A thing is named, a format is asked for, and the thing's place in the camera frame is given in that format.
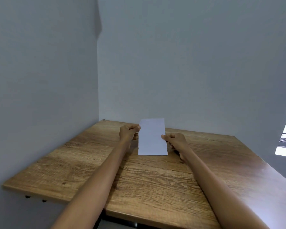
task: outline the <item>table top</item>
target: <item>table top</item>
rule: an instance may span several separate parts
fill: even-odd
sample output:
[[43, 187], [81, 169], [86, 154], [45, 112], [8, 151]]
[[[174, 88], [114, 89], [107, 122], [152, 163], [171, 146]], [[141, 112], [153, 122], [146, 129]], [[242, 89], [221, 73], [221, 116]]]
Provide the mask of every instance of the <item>table top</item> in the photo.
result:
[[[69, 202], [109, 155], [127, 123], [101, 120], [7, 180], [3, 187], [45, 200]], [[286, 179], [233, 136], [183, 133], [196, 154], [271, 229], [286, 229]], [[106, 214], [159, 228], [220, 228], [191, 170], [167, 156], [125, 155]]]

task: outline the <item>white wall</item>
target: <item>white wall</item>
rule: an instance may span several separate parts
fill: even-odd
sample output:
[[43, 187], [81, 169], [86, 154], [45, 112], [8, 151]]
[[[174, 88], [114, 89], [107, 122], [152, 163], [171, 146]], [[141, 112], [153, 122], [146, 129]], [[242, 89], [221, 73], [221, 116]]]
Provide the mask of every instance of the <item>white wall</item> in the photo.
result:
[[99, 5], [99, 119], [234, 135], [286, 177], [286, 0]]
[[[0, 186], [98, 121], [96, 7], [0, 0]], [[0, 187], [0, 228], [48, 228], [63, 207]]]

